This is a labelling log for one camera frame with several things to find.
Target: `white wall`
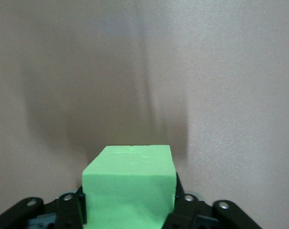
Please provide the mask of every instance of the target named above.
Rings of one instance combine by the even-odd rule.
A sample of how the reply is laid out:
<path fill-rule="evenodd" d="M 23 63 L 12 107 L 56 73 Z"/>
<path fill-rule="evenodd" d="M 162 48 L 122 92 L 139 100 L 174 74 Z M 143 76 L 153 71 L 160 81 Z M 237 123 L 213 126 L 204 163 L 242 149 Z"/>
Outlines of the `white wall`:
<path fill-rule="evenodd" d="M 0 213 L 126 144 L 289 228 L 289 1 L 0 1 Z"/>

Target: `foam block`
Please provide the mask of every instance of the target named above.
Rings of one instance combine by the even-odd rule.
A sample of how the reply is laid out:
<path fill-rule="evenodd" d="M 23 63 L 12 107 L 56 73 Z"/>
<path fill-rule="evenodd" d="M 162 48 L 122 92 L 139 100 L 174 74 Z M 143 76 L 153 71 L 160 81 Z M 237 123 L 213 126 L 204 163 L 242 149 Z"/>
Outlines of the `foam block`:
<path fill-rule="evenodd" d="M 85 229 L 161 229 L 173 211 L 170 146 L 107 146 L 83 171 Z"/>

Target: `green cube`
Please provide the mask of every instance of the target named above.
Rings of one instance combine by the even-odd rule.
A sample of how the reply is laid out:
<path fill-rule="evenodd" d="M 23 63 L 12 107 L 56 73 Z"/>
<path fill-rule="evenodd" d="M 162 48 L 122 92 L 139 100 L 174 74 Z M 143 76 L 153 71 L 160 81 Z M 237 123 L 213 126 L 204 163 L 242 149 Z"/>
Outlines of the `green cube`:
<path fill-rule="evenodd" d="M 161 229 L 173 211 L 170 146 L 107 146 L 83 171 L 85 229 Z"/>

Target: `screw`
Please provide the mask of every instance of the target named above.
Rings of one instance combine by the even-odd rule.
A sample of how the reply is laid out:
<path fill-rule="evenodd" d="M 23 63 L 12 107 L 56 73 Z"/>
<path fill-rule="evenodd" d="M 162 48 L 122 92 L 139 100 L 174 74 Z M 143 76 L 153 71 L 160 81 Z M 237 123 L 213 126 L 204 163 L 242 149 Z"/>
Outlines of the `screw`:
<path fill-rule="evenodd" d="M 219 206 L 222 208 L 222 209 L 229 209 L 229 205 L 225 202 L 220 202 L 219 203 Z"/>
<path fill-rule="evenodd" d="M 67 201 L 67 200 L 70 200 L 72 198 L 73 198 L 72 194 L 67 194 L 66 196 L 64 196 L 63 200 Z"/>
<path fill-rule="evenodd" d="M 30 207 L 32 205 L 35 205 L 36 204 L 36 200 L 33 199 L 33 200 L 30 200 L 28 203 L 27 203 L 27 206 Z"/>
<path fill-rule="evenodd" d="M 191 202 L 193 201 L 193 197 L 191 195 L 185 195 L 185 200 Z"/>

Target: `bolt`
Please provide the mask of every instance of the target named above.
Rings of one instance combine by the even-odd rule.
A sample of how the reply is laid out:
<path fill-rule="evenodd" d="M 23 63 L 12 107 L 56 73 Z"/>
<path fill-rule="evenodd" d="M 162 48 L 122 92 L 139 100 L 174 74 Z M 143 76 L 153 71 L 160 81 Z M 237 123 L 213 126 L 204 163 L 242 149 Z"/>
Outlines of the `bolt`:
<path fill-rule="evenodd" d="M 222 209 L 229 209 L 229 205 L 225 202 L 220 202 L 219 203 L 219 206 L 222 208 Z"/>
<path fill-rule="evenodd" d="M 27 206 L 30 207 L 30 206 L 35 205 L 35 204 L 36 204 L 36 200 L 32 199 L 27 203 Z"/>
<path fill-rule="evenodd" d="M 185 200 L 191 202 L 193 201 L 193 197 L 191 195 L 185 195 Z"/>
<path fill-rule="evenodd" d="M 72 194 L 67 194 L 66 196 L 64 196 L 63 200 L 67 201 L 67 200 L 70 200 L 72 198 L 73 198 Z"/>

